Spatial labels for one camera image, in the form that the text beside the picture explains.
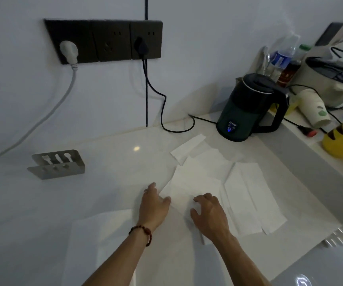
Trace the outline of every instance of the black power outlet panel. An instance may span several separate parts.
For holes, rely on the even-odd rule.
[[[162,21],[131,21],[130,32],[132,59],[140,59],[134,48],[138,37],[141,37],[149,48],[149,53],[144,56],[145,59],[161,58]]]
[[[93,40],[91,21],[54,19],[45,19],[44,21],[61,64],[68,64],[59,48],[59,44],[66,40],[75,43],[77,46],[79,51],[78,63],[99,61]]]
[[[131,60],[130,21],[93,20],[99,61]]]

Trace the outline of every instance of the green bottle cap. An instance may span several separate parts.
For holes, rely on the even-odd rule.
[[[300,48],[301,50],[304,50],[304,51],[309,51],[310,49],[312,49],[312,46],[307,45],[307,44],[301,44],[301,45],[299,46],[299,48]]]

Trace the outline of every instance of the dark green kettle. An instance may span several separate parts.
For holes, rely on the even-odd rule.
[[[272,104],[277,103],[272,125],[259,122]],[[288,110],[284,89],[267,76],[252,73],[243,77],[232,91],[217,122],[218,132],[231,141],[244,141],[252,133],[277,130]]]

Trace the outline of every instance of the digital display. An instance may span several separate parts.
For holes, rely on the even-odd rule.
[[[230,121],[227,125],[227,132],[232,132],[236,129],[238,125],[232,121]]]

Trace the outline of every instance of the plastic bottle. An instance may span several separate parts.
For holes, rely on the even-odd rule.
[[[281,72],[288,66],[296,52],[299,40],[300,36],[297,34],[286,37],[280,48],[273,54],[271,62],[266,70],[266,75],[271,77],[273,81],[276,82],[279,79]]]
[[[301,63],[304,60],[308,51],[312,49],[310,45],[301,44],[288,66],[281,72],[279,80],[276,82],[281,87],[286,87],[288,82],[291,81],[298,69],[301,67]]]

